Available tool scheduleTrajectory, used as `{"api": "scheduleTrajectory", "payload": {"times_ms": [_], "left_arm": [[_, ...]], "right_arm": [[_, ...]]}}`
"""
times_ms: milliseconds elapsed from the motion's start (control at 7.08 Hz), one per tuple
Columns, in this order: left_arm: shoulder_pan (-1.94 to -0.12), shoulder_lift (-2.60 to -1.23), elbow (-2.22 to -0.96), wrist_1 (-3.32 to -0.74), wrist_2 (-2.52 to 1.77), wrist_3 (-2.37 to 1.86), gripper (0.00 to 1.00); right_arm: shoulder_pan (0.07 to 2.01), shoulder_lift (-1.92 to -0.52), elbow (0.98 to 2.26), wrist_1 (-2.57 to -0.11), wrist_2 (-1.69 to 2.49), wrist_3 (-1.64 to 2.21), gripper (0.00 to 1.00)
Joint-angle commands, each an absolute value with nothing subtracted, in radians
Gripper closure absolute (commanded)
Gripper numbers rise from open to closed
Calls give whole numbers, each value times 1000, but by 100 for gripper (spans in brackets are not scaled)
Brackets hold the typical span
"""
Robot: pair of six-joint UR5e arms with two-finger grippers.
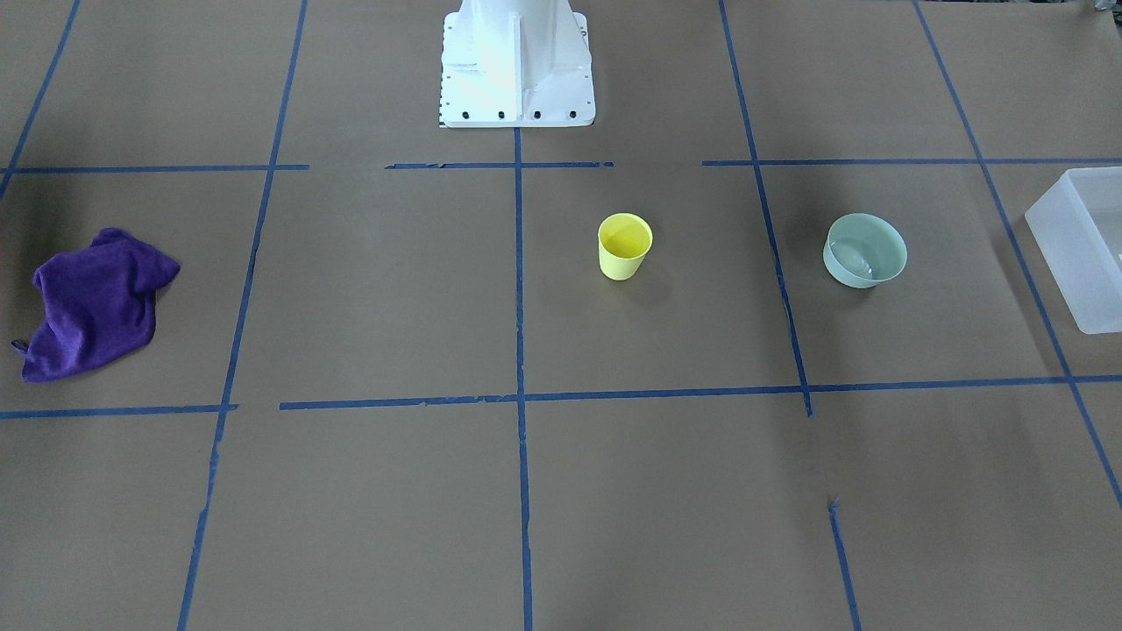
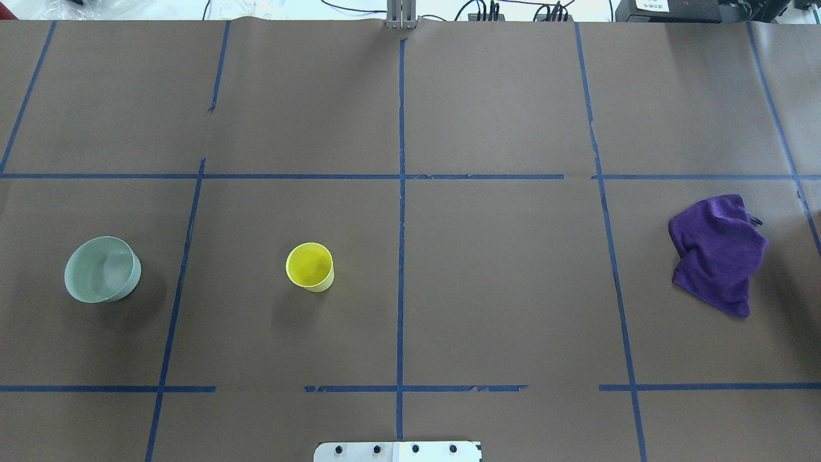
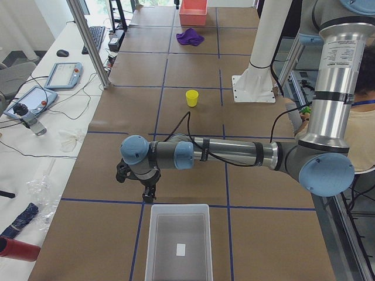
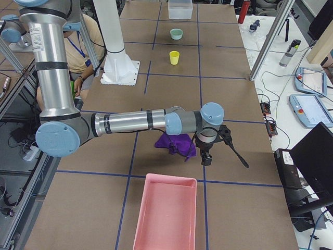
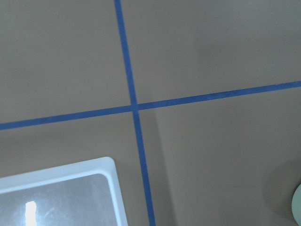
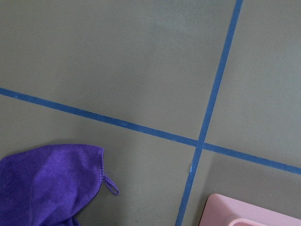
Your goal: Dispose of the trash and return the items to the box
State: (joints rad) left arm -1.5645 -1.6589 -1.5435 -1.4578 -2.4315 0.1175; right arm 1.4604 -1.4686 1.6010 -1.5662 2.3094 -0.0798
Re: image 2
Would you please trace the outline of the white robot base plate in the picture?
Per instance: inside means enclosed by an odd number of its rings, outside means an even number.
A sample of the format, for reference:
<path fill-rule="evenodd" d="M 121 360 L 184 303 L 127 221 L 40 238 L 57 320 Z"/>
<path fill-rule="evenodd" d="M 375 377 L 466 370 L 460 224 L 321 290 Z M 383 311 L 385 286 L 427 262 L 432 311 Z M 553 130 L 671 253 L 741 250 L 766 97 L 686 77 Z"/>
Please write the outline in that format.
<path fill-rule="evenodd" d="M 314 461 L 482 461 L 474 441 L 343 441 L 316 447 Z"/>

